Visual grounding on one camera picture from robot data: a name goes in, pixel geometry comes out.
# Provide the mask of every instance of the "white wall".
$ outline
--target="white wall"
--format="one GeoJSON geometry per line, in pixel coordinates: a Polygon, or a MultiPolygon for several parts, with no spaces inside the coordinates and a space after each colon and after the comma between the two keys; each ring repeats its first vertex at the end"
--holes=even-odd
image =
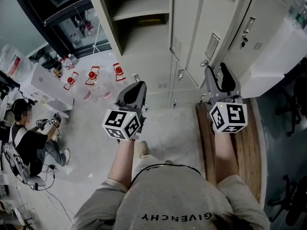
{"type": "Polygon", "coordinates": [[[27,56],[45,43],[17,0],[0,0],[0,50],[11,44],[27,56]]]}

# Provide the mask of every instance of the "display case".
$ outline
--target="display case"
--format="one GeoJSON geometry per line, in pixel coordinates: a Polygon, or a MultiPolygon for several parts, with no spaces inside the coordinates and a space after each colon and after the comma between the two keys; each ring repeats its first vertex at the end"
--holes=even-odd
{"type": "Polygon", "coordinates": [[[110,49],[91,0],[17,0],[40,34],[61,56],[84,57],[110,49]]]}

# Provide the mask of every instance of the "gray t-shirt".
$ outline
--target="gray t-shirt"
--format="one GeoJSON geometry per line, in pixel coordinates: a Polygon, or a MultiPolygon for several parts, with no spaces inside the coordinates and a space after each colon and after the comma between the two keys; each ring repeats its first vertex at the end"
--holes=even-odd
{"type": "Polygon", "coordinates": [[[255,230],[270,222],[249,188],[237,175],[217,188],[194,169],[152,166],[128,190],[107,179],[75,215],[72,230],[215,229],[214,214],[234,214],[255,230]]]}

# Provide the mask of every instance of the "wooden platform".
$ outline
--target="wooden platform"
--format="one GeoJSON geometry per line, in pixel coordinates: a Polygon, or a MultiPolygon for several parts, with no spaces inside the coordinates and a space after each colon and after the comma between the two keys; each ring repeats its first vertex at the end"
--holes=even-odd
{"type": "MultiPolygon", "coordinates": [[[[238,133],[232,134],[233,146],[237,156],[242,180],[260,201],[261,192],[261,159],[256,121],[249,99],[244,100],[248,107],[248,125],[238,133]]],[[[207,119],[206,104],[196,105],[196,114],[201,134],[201,146],[204,158],[206,179],[216,185],[214,166],[214,135],[210,129],[211,120],[207,119]]]]}

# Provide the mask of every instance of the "locker vent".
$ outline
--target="locker vent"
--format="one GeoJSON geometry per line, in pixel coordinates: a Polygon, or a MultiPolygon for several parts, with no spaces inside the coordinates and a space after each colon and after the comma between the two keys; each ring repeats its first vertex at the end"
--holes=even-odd
{"type": "Polygon", "coordinates": [[[179,53],[181,53],[182,43],[175,36],[174,36],[174,47],[176,50],[178,50],[179,53]]]}
{"type": "Polygon", "coordinates": [[[160,84],[158,84],[158,88],[159,89],[167,88],[167,83],[160,83],[160,84]]]}
{"type": "Polygon", "coordinates": [[[263,43],[256,43],[255,46],[253,47],[253,49],[258,50],[258,49],[261,48],[262,45],[263,45],[263,43]]]}

